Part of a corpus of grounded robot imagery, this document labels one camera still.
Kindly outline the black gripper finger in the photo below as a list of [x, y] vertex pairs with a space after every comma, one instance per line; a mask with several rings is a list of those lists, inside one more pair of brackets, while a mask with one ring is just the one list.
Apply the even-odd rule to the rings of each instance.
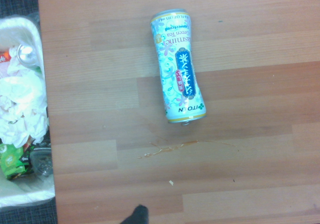
[[120, 224], [148, 224], [149, 210], [144, 205], [138, 205], [130, 216], [124, 219]]

